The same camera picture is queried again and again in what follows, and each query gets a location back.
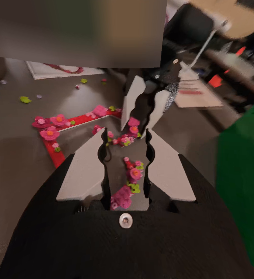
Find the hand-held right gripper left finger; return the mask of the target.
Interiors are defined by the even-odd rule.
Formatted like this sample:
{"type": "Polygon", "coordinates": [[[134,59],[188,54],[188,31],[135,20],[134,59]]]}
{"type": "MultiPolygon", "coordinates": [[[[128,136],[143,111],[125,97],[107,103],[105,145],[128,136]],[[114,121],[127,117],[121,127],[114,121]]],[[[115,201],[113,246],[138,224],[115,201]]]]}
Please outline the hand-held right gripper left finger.
{"type": "Polygon", "coordinates": [[[93,200],[100,200],[104,209],[110,210],[111,191],[104,163],[107,142],[108,130],[104,127],[75,151],[57,201],[77,200],[88,207],[93,200]]]}

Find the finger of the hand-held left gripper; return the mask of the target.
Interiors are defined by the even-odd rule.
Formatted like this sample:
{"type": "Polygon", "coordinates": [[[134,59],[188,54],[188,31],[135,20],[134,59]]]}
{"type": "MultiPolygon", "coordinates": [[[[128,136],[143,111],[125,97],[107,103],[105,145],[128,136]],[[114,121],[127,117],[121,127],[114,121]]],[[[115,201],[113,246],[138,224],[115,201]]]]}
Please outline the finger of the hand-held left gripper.
{"type": "Polygon", "coordinates": [[[164,114],[164,109],[167,103],[167,99],[170,95],[170,92],[166,89],[159,91],[155,94],[153,99],[153,105],[151,107],[150,113],[147,115],[146,118],[146,125],[143,128],[141,139],[146,136],[146,130],[152,129],[155,124],[160,120],[160,118],[164,114]]]}
{"type": "Polygon", "coordinates": [[[123,107],[121,112],[121,131],[124,130],[129,121],[130,114],[135,108],[137,98],[144,93],[146,89],[145,81],[142,77],[136,75],[129,88],[127,95],[124,97],[123,107]]]}

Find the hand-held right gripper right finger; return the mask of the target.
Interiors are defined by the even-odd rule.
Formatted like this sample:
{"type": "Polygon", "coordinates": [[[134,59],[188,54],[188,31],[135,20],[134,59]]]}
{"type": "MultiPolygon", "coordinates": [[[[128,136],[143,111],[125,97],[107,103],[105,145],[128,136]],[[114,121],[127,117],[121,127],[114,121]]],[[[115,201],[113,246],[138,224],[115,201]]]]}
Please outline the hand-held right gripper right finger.
{"type": "Polygon", "coordinates": [[[196,197],[181,163],[179,153],[153,130],[146,129],[148,164],[143,192],[149,200],[195,202],[196,197]]]}

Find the pink flower lego piece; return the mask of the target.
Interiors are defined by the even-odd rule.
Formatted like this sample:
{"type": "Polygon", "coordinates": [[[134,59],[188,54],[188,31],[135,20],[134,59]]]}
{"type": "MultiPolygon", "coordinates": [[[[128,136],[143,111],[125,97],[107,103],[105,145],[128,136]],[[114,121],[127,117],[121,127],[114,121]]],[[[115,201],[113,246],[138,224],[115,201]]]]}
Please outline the pink flower lego piece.
{"type": "Polygon", "coordinates": [[[129,146],[134,142],[136,138],[140,138],[142,135],[139,132],[140,121],[134,117],[130,117],[127,122],[127,133],[116,137],[112,131],[107,132],[107,143],[106,147],[110,145],[118,145],[120,147],[129,146]]]}

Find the pink flower lego strip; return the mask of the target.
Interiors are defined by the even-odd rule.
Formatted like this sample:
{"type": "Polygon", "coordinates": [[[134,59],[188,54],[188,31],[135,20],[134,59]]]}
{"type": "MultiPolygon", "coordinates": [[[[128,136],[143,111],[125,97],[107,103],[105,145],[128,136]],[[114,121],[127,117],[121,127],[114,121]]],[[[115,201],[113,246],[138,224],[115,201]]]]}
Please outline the pink flower lego strip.
{"type": "Polygon", "coordinates": [[[143,162],[139,160],[132,162],[128,157],[124,157],[123,162],[126,168],[126,183],[111,196],[112,211],[117,208],[128,209],[132,204],[131,197],[141,192],[138,182],[143,176],[143,162]]]}

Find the person's left forearm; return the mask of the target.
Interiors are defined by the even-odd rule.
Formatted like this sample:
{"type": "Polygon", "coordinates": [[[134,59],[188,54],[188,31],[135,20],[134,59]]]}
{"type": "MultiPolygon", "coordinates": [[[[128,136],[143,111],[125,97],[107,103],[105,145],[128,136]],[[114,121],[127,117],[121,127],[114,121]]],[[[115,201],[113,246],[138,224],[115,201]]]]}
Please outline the person's left forearm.
{"type": "Polygon", "coordinates": [[[204,12],[227,20],[225,37],[241,39],[254,33],[254,1],[191,0],[190,3],[204,12]]]}

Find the lego instruction booklet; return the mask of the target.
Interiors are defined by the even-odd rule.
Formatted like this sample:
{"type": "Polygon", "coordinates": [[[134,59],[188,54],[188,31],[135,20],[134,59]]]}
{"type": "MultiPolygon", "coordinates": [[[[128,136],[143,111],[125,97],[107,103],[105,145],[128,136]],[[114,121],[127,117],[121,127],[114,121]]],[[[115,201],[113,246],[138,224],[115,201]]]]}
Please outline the lego instruction booklet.
{"type": "Polygon", "coordinates": [[[104,74],[103,70],[97,68],[53,65],[31,61],[25,61],[25,64],[34,80],[104,74]]]}

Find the white paper sheet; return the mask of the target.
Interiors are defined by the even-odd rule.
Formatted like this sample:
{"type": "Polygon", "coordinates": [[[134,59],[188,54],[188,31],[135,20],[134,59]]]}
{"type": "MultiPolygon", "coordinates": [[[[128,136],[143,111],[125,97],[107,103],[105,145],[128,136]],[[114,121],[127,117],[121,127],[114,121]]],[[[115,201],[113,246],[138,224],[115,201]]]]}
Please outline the white paper sheet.
{"type": "Polygon", "coordinates": [[[179,108],[222,107],[214,91],[192,71],[179,72],[180,83],[175,103],[179,108]]]}

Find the red lego frame with flowers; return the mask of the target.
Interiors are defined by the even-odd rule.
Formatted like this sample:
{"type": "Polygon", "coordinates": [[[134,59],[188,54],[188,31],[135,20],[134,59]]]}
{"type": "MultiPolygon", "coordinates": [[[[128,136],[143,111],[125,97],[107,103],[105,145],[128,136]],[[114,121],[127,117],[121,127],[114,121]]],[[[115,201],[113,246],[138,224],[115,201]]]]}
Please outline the red lego frame with flowers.
{"type": "Polygon", "coordinates": [[[65,160],[61,147],[57,143],[57,138],[60,136],[62,131],[78,127],[82,124],[107,116],[113,116],[117,119],[121,119],[121,115],[122,109],[120,108],[98,105],[93,111],[70,119],[66,118],[63,114],[58,114],[57,116],[51,118],[36,116],[32,126],[38,130],[55,168],[58,168],[65,160]]]}

